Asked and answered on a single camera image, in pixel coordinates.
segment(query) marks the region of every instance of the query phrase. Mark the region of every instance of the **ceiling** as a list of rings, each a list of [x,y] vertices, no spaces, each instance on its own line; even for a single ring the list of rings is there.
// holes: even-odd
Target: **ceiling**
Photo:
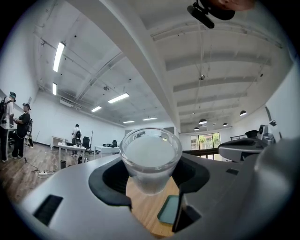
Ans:
[[[241,110],[251,113],[265,104],[291,67],[283,31],[258,3],[251,11],[236,12],[230,21],[210,16],[215,22],[212,30],[189,15],[186,8],[191,3],[122,1],[122,16],[118,18],[124,26],[132,15],[141,20],[138,30],[146,33],[144,39],[150,39],[152,50],[157,52],[154,60],[163,72],[160,83],[164,81],[161,84],[166,95],[166,86],[171,92],[168,100],[182,133],[191,132],[200,118],[208,120],[207,130],[220,129],[224,122],[231,126],[241,119]],[[122,52],[118,40],[105,34],[109,34],[108,28],[101,30],[94,22],[62,0],[44,6],[34,33],[40,39],[37,67],[41,89],[51,91],[56,82],[59,95],[74,101],[78,109],[90,111],[102,106],[94,114],[114,123],[134,120],[139,124],[147,117],[172,119],[155,86],[129,57],[130,49]],[[110,21],[104,24],[113,26]],[[128,32],[134,39],[136,33]],[[66,49],[55,73],[53,61],[60,41]],[[115,104],[107,102],[125,92],[129,98]]]
[[[209,30],[187,12],[193,1],[128,2],[165,61],[182,133],[200,118],[208,120],[205,130],[231,126],[241,110],[249,114],[265,104],[291,67],[283,31],[258,3],[230,21],[210,16],[215,28]]]
[[[41,90],[52,93],[57,84],[60,96],[74,108],[101,119],[124,125],[124,121],[157,117],[170,121],[161,103],[133,64],[109,37],[91,20],[65,1],[49,1],[34,34],[39,37],[38,65]],[[59,71],[53,71],[59,42],[66,48]],[[130,97],[108,103],[123,93]],[[92,113],[96,106],[102,109]]]

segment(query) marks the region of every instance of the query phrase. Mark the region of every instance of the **glass cup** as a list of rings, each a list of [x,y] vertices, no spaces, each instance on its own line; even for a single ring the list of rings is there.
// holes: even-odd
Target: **glass cup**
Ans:
[[[159,128],[128,133],[120,143],[121,158],[140,191],[155,195],[164,190],[181,155],[181,142]]]

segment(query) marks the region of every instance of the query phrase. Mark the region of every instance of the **wooden floor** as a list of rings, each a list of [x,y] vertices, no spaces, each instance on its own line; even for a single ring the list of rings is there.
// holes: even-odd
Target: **wooden floor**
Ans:
[[[8,161],[5,163],[0,161],[0,181],[9,199],[18,203],[31,190],[47,180],[41,179],[36,176],[35,172],[31,172],[35,168],[30,164],[36,166],[39,170],[49,171],[56,167],[51,163],[52,159],[54,159],[53,163],[58,166],[58,169],[60,165],[58,163],[57,148],[52,148],[52,151],[50,151],[50,147],[41,144],[34,144],[33,148],[24,146],[24,151],[26,150],[25,156],[30,164],[26,164],[24,158],[11,158],[12,148],[8,150]],[[70,154],[72,154],[70,150],[67,150],[67,153],[65,153],[65,150],[61,150],[61,159],[66,160],[66,166],[75,164],[76,158],[70,156]],[[93,159],[92,154],[85,153],[85,157],[88,160]]]

